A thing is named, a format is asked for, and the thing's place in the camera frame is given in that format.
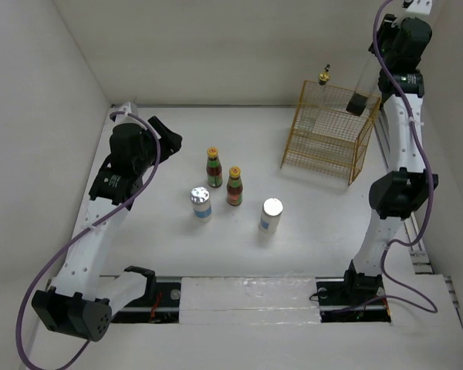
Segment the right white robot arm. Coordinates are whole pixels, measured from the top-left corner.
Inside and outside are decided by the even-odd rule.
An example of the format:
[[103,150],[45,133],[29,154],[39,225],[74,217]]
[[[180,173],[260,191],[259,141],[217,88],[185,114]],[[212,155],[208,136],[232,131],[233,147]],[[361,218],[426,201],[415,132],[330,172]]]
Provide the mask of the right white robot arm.
[[387,253],[399,241],[396,233],[422,205],[433,205],[438,175],[421,142],[424,78],[418,68],[431,37],[431,27],[420,18],[376,17],[370,52],[381,67],[377,86],[388,123],[390,162],[387,174],[370,187],[370,224],[341,284],[343,298],[352,304],[378,297]]

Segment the clear glass oil bottle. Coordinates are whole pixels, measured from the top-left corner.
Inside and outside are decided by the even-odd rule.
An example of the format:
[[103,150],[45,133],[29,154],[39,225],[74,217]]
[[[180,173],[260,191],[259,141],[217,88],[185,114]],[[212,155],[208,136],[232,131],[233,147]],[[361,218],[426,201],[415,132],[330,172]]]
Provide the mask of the clear glass oil bottle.
[[313,131],[316,127],[316,121],[323,107],[326,105],[326,86],[330,80],[330,64],[326,64],[323,71],[318,75],[317,82],[305,81],[301,98],[302,128]]

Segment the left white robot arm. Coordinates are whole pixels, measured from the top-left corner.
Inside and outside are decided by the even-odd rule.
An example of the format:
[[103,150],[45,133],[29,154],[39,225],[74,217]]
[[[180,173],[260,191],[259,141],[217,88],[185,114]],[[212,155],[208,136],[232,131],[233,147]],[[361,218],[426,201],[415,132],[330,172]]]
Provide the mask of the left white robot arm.
[[110,154],[89,191],[83,235],[69,248],[61,270],[47,291],[36,291],[32,307],[50,330],[87,341],[99,341],[113,317],[128,304],[159,304],[162,293],[151,269],[129,266],[115,280],[98,285],[113,238],[135,198],[149,184],[146,171],[181,148],[181,135],[156,116],[143,122],[132,113],[121,118],[110,137]]

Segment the dark liquid glass bottle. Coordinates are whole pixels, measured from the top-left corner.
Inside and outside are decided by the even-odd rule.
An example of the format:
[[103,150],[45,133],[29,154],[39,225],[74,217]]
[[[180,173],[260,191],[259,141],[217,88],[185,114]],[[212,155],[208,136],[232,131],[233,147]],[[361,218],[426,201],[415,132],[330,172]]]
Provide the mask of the dark liquid glass bottle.
[[367,107],[370,96],[377,94],[380,64],[373,54],[369,54],[357,81],[353,95],[346,106],[346,111],[361,116]]

